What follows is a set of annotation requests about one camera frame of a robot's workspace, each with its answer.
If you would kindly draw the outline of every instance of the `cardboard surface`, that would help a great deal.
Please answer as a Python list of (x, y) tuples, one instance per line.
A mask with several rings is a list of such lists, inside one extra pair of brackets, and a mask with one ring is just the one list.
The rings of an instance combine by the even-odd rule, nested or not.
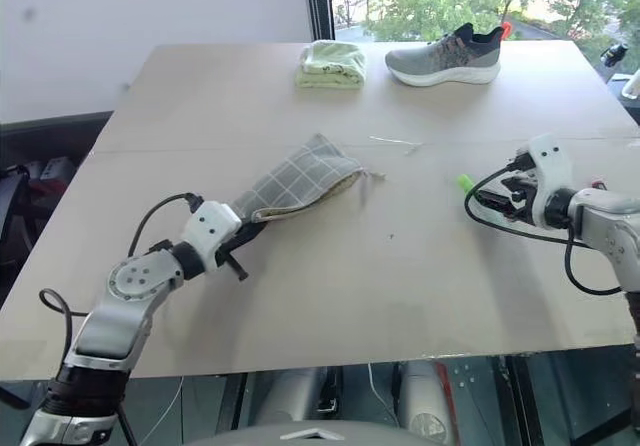
[[(520, 51), (519, 44), (507, 43), (505, 57), (509, 50), (523, 57), (535, 51), (530, 43), (522, 43)], [(39, 304), (39, 289), (53, 287), (72, 309), (89, 309), (104, 290), (110, 268), (126, 255), (138, 221), (153, 204), (182, 191), (230, 202), (314, 132), (325, 134), (372, 171), (386, 174), (386, 180), (362, 180), (313, 211), (269, 225), (238, 251), (237, 259), (250, 273), (247, 281), (239, 283), (223, 268), (172, 294), (154, 316), (134, 376), (630, 342), (634, 331), (623, 298), (589, 297), (577, 291), (565, 278), (561, 246), (491, 231), (464, 214), (456, 177), (468, 173), (479, 179), (501, 168), (523, 139), (547, 131), (564, 138), (561, 144), (574, 162), (576, 187), (602, 177), (612, 190), (640, 195), (640, 184), (632, 176), (640, 167), (633, 121), (598, 83), (573, 45), (539, 44), (557, 49), (564, 56), (562, 64), (573, 67), (575, 76), (567, 77), (565, 71), (518, 76), (509, 71), (506, 60), (496, 82), (488, 86), (413, 89), (378, 72), (370, 75), (363, 91), (355, 93), (361, 95), (356, 100), (344, 92), (291, 88), (288, 102), (281, 91), (286, 85), (275, 71), (293, 84), (287, 65), (295, 64), (291, 54), (300, 45), (254, 46), (264, 50), (263, 58), (281, 57), (279, 67), (264, 61), (275, 76), (267, 95), (279, 96), (280, 104), (270, 114), (253, 108), (251, 124), (239, 121), (237, 115), (248, 114), (250, 105), (266, 107), (266, 103), (256, 91), (247, 95), (234, 82), (239, 81), (233, 79), (236, 75), (249, 78), (239, 59), (233, 74), (220, 66), (217, 73), (205, 75), (207, 63), (202, 60), (200, 74), (206, 81), (198, 81), (195, 67), (193, 85), (183, 77), (188, 72), (182, 67), (185, 58), (195, 65), (194, 58), (215, 56), (216, 51), (230, 54), (228, 46), (161, 49), (145, 67), (130, 100), (106, 127), (96, 152), (78, 171), (0, 312), (0, 379), (46, 378), (55, 372), (63, 320)], [(548, 56), (555, 57), (551, 51), (545, 53)], [(371, 59), (369, 64), (375, 67)], [(157, 81), (149, 82), (150, 76), (159, 80), (162, 71), (170, 70), (176, 78), (165, 84), (166, 89), (177, 94), (191, 88), (182, 102), (173, 103), (173, 118), (180, 127), (169, 126), (170, 95), (155, 100), (162, 114), (150, 103), (145, 105), (153, 96), (150, 89), (155, 88), (158, 96), (165, 90)], [(511, 86), (502, 84), (507, 80)], [(553, 99), (548, 85), (560, 80), (576, 84), (571, 93), (575, 101), (565, 96), (563, 105)], [(215, 94), (226, 91), (225, 84), (228, 94)], [(493, 88), (505, 94), (528, 91), (528, 102), (504, 114), (509, 103)], [(582, 90), (588, 101), (577, 99), (576, 91)], [(301, 94), (304, 108), (296, 106)], [(232, 96), (245, 97), (243, 108), (236, 103), (236, 116), (228, 108)], [(445, 97), (449, 116), (440, 102)], [(553, 102), (544, 115), (541, 97)], [(361, 104), (363, 98), (369, 98), (369, 112)], [(392, 98), (402, 104), (394, 110), (393, 123), (394, 111), (381, 120), (384, 108), (375, 98), (386, 98), (388, 105), (395, 104)], [(188, 120), (207, 116), (204, 110), (209, 108), (218, 111), (215, 124)], [(301, 120), (308, 116), (307, 123), (292, 124), (293, 110)], [(142, 120), (144, 114), (149, 121)], [(321, 121), (321, 114), (330, 119)], [(149, 129), (152, 115), (157, 115), (157, 134)], [(558, 116), (567, 121), (558, 121)], [(582, 119), (568, 121), (571, 116)], [(531, 118), (538, 118), (537, 123)], [(372, 141), (369, 135), (426, 144), (406, 156), (403, 146)], [(161, 210), (148, 223), (141, 248), (163, 238), (177, 239), (187, 216), (187, 207), (179, 203)], [(576, 251), (574, 266), (576, 276), (589, 287), (614, 284), (611, 268), (597, 253)]]

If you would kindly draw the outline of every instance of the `white wall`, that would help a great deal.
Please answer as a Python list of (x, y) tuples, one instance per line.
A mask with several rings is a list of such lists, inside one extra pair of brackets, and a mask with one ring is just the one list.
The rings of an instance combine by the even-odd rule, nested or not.
[(306, 0), (1, 0), (0, 120), (115, 108), (154, 46), (311, 40)]

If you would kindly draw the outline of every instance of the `gray checkered cloth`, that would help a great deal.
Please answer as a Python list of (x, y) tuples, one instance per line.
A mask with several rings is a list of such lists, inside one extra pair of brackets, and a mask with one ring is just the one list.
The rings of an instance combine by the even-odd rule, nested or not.
[(349, 188), (364, 168), (316, 134), (258, 181), (232, 207), (254, 223), (283, 219)]

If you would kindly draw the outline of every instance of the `table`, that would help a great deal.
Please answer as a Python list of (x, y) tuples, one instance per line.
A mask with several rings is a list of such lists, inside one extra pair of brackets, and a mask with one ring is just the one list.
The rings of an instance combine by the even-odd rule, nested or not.
[[(134, 376), (215, 374), (623, 344), (620, 297), (565, 278), (562, 250), (477, 226), (455, 178), (504, 166), (523, 141), (556, 133), (576, 185), (603, 177), (640, 195), (638, 131), (568, 42), (507, 42), (486, 86), (415, 89), (368, 57), (362, 91), (296, 90), (302, 45), (171, 46), (145, 64), (55, 211), (0, 313), (0, 379), (55, 372), (63, 321), (37, 301), (54, 287), (90, 308), (144, 212), (196, 191), (232, 201), (321, 132), (367, 168), (309, 214), (269, 226), (238, 251), (250, 273), (198, 278), (156, 313)], [(423, 142), (414, 154), (371, 140)], [(187, 210), (150, 221), (141, 245), (177, 239)], [(579, 278), (607, 288), (603, 257), (579, 251)]]

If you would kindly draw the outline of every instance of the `white wire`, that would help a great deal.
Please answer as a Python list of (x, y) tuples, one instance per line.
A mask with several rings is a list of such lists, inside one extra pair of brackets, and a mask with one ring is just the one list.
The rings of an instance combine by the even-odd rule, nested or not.
[(378, 401), (380, 401), (380, 404), (382, 404), (382, 406), (384, 406), (384, 410), (391, 417), (391, 419), (393, 419), (393, 422), (396, 424), (396, 427), (399, 428), (400, 427), (400, 423), (398, 422), (398, 418), (393, 413), (393, 410), (384, 401), (384, 399), (382, 399), (382, 396), (380, 396), (378, 394), (378, 391), (376, 390), (376, 387), (373, 384), (373, 371), (371, 370), (371, 363), (368, 363), (367, 367), (369, 368), (369, 386), (371, 386), (371, 392), (373, 392), (373, 394), (375, 395), (376, 399)]
[(184, 376), (180, 378), (180, 384), (178, 385), (178, 390), (176, 391), (176, 395), (173, 397), (173, 399), (169, 403), (169, 406), (167, 406), (167, 409), (164, 410), (164, 413), (160, 415), (160, 418), (158, 419), (158, 421), (156, 421), (156, 424), (153, 425), (153, 428), (151, 428), (151, 430), (147, 433), (147, 435), (144, 438), (142, 438), (142, 441), (140, 441), (140, 444), (138, 446), (142, 446), (147, 441), (147, 439), (149, 439), (149, 437), (154, 433), (154, 431), (158, 429), (158, 426), (160, 426), (160, 423), (162, 423), (164, 418), (167, 417), (167, 414), (169, 414), (169, 411), (171, 411), (171, 408), (173, 407), (176, 400), (178, 399), (178, 396), (180, 396), (180, 391), (182, 390), (183, 383), (184, 383)]

